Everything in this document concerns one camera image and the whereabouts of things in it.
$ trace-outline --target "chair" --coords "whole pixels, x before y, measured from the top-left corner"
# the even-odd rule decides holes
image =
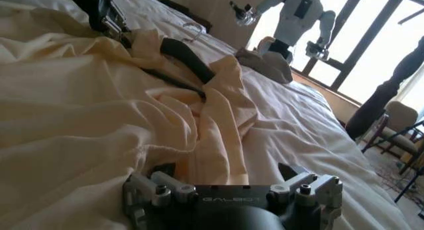
[[[373,145],[375,140],[377,137],[380,138],[389,138],[392,135],[395,135],[397,132],[403,131],[407,127],[411,127],[416,121],[419,114],[416,110],[405,106],[397,101],[391,102],[387,107],[387,113],[383,117],[383,121],[380,122],[380,126],[377,127],[377,131],[375,135],[372,136],[365,148],[363,149],[363,153],[369,149],[369,147]],[[388,142],[391,143],[389,147],[385,148],[381,152],[384,154],[385,152],[391,152],[391,148],[393,146],[397,146],[400,149],[403,149],[405,152],[408,152],[412,156],[411,160],[405,164],[404,168],[400,171],[400,175],[404,174],[407,169],[411,167],[411,165],[415,163],[415,161],[420,158],[421,153],[424,151],[424,145],[416,146],[416,133],[412,135],[412,137],[408,139],[405,136],[396,136]]]

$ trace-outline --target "towel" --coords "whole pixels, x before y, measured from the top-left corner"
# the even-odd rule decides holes
[[[257,111],[237,60],[212,63],[201,86],[160,54],[159,32],[133,33],[128,51],[67,14],[0,3],[0,229],[127,229],[121,185],[164,163],[191,184],[248,184]]]
[[[235,56],[241,65],[275,82],[288,84],[293,81],[291,66],[280,53],[268,51],[260,56],[257,52],[241,48]]]

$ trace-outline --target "bed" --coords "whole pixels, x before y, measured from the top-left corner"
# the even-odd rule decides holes
[[[115,1],[137,30],[131,52],[71,0],[1,0],[0,229],[129,229],[121,184],[169,162],[192,184],[275,184],[279,162],[304,166],[343,181],[333,229],[409,229],[324,97],[241,67],[204,35],[189,44],[216,72],[201,103],[139,68],[201,87],[157,48],[193,37],[193,21],[156,0]]]

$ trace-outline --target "floor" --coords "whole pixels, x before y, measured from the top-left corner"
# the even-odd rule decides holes
[[[380,148],[371,148],[365,152],[365,156],[369,160],[369,163],[372,167],[375,168],[375,171],[377,174],[381,176],[380,181],[383,188],[387,190],[392,198],[395,199],[399,195],[399,190],[400,187],[391,188],[399,184],[399,180],[403,178],[403,176],[399,176],[397,174],[397,164],[399,164],[399,159],[385,153],[384,155],[380,154],[381,149]],[[401,181],[403,185],[408,183],[408,180],[411,177],[413,177],[415,173],[413,171],[409,171],[408,177],[405,178],[404,181]],[[424,176],[421,176],[417,179],[417,194],[413,196],[417,196],[417,198],[424,199]],[[401,210],[401,212],[405,215],[405,219],[409,223],[409,226],[413,230],[423,230],[424,229],[424,220],[419,217],[419,212],[421,211],[416,202],[413,202],[411,199],[411,196],[403,197],[399,202],[397,206]]]

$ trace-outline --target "humanoid robot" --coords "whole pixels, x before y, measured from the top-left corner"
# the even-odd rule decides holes
[[[320,60],[328,60],[327,46],[331,41],[336,13],[332,10],[323,10],[320,0],[264,0],[256,8],[247,5],[244,10],[231,2],[229,4],[236,11],[237,24],[251,25],[261,14],[281,2],[285,5],[273,35],[276,40],[265,45],[263,49],[280,53],[285,60],[291,62],[293,55],[288,48],[296,45],[303,34],[320,20],[320,38],[316,43],[308,42],[307,55]]]

